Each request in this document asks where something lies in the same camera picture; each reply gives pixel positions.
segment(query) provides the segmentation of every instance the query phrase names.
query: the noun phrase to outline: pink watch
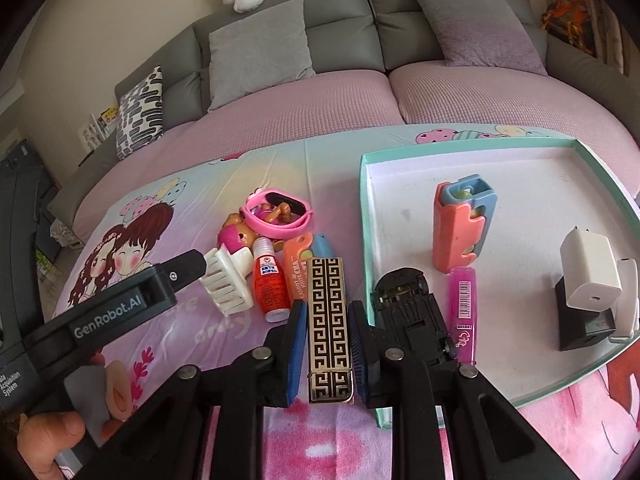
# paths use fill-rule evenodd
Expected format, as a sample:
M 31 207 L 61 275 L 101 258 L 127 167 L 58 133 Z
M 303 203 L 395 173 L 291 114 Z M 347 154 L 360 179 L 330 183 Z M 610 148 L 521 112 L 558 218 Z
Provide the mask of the pink watch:
M 263 220 L 270 214 L 273 216 L 275 210 L 283 203 L 290 208 L 291 222 L 284 223 L 279 218 L 272 222 Z M 263 204 L 268 204 L 271 207 L 262 209 Z M 244 217 L 245 224 L 259 235 L 273 240 L 289 240 L 308 231 L 307 227 L 312 213 L 308 202 L 287 195 L 274 187 L 267 190 L 256 189 L 247 197 L 244 206 L 240 208 L 240 215 Z

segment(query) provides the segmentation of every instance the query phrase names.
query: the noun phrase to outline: glue bottle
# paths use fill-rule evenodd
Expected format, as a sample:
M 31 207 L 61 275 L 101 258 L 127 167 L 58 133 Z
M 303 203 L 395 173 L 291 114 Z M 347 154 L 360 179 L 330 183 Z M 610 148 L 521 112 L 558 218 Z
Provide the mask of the glue bottle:
M 287 293 L 287 282 L 276 262 L 273 243 L 268 238 L 254 242 L 254 295 L 268 323 L 289 319 L 291 302 Z

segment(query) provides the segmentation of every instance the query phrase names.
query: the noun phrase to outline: pink sofa cover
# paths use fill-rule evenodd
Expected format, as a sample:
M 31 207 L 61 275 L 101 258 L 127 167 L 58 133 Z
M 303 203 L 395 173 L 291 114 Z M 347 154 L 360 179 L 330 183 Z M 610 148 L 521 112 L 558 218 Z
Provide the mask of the pink sofa cover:
M 503 123 L 551 128 L 583 141 L 632 196 L 640 191 L 640 148 L 596 101 L 558 79 L 519 70 L 405 65 L 389 81 L 402 118 L 419 123 Z
M 319 74 L 238 99 L 181 124 L 116 164 L 82 201 L 73 229 L 87 241 L 108 208 L 163 176 L 234 153 L 370 126 L 404 124 L 386 76 Z

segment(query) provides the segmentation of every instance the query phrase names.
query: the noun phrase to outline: purple throw pillow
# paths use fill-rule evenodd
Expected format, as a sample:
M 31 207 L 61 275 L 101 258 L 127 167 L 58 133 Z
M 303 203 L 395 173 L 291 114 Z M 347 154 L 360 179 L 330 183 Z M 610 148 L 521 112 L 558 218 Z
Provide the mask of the purple throw pillow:
M 447 66 L 498 66 L 546 75 L 520 20 L 504 0 L 417 0 Z

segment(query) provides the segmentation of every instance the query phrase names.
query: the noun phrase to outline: screw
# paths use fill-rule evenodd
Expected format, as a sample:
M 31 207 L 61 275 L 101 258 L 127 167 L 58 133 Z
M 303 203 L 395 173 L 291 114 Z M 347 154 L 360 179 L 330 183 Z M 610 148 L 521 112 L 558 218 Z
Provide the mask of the screw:
M 198 369 L 194 365 L 184 365 L 178 370 L 178 377 L 181 379 L 193 379 L 198 373 Z
M 264 359 L 271 357 L 271 349 L 266 346 L 258 346 L 258 348 L 253 349 L 251 355 L 254 356 L 254 359 L 263 361 Z
M 401 361 L 404 357 L 404 352 L 399 348 L 387 348 L 385 350 L 385 357 L 390 361 Z
M 458 371 L 460 372 L 460 375 L 466 377 L 467 379 L 478 377 L 478 369 L 473 365 L 460 365 Z

